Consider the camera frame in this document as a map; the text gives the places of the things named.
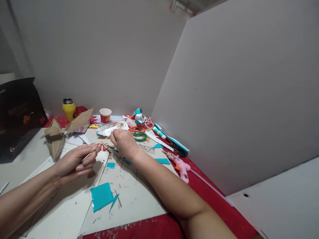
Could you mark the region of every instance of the yellow water bottle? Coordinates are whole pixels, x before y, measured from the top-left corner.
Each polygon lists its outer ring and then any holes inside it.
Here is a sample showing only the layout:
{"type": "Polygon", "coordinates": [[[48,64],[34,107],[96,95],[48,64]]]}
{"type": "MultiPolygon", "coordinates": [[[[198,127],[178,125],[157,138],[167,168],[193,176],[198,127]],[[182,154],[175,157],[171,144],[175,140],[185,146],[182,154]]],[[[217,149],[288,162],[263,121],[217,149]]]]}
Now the yellow water bottle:
{"type": "Polygon", "coordinates": [[[63,99],[63,111],[67,122],[71,122],[76,118],[75,104],[72,99],[63,99]]]}

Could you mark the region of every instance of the bottle cap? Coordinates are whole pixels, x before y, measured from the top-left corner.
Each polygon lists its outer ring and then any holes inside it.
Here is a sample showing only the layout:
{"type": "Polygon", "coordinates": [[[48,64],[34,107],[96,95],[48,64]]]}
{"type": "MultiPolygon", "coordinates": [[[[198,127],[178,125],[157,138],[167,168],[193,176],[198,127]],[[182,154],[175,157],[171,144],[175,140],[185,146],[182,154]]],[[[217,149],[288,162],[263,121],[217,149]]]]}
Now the bottle cap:
{"type": "Polygon", "coordinates": [[[65,98],[65,99],[63,99],[63,104],[71,105],[71,104],[73,104],[73,100],[70,98],[65,98]]]}

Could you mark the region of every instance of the hand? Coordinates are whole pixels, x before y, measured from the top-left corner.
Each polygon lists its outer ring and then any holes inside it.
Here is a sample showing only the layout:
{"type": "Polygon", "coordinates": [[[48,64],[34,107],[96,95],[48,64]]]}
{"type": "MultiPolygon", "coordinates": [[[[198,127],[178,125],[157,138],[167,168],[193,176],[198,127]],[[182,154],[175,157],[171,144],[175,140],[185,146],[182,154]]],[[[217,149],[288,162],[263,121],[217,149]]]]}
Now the hand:
{"type": "Polygon", "coordinates": [[[134,158],[141,149],[137,145],[133,134],[129,131],[115,129],[111,134],[110,140],[117,150],[128,159],[134,158]]]}
{"type": "Polygon", "coordinates": [[[54,165],[55,173],[60,178],[60,185],[65,185],[80,176],[88,175],[93,171],[97,153],[101,150],[97,144],[82,145],[67,152],[54,165]]]}

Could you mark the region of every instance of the forearm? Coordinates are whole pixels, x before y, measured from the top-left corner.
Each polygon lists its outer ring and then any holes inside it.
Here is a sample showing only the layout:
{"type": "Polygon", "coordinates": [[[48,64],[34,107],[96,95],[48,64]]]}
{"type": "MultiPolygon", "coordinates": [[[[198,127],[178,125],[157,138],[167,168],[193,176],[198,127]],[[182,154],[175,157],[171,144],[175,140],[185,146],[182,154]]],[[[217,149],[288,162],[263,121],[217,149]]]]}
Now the forearm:
{"type": "Polygon", "coordinates": [[[129,160],[147,178],[165,206],[177,219],[189,219],[200,212],[211,210],[190,186],[144,151],[140,150],[129,160]]]}
{"type": "Polygon", "coordinates": [[[6,238],[57,192],[58,177],[49,168],[0,197],[0,237],[6,238]]]}

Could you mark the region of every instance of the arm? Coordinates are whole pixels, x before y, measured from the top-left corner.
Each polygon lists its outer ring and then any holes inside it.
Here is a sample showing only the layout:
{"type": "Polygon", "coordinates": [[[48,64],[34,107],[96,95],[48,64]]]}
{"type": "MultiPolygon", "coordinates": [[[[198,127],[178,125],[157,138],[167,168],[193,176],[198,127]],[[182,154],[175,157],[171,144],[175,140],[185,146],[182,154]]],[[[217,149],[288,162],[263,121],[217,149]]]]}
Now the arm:
{"type": "Polygon", "coordinates": [[[236,238],[217,213],[190,186],[145,153],[130,132],[114,130],[111,141],[147,178],[187,238],[236,238]]]}
{"type": "Polygon", "coordinates": [[[52,167],[0,196],[0,238],[9,237],[61,186],[89,174],[99,151],[97,145],[77,147],[52,167]],[[80,164],[89,153],[90,156],[80,164]]]}

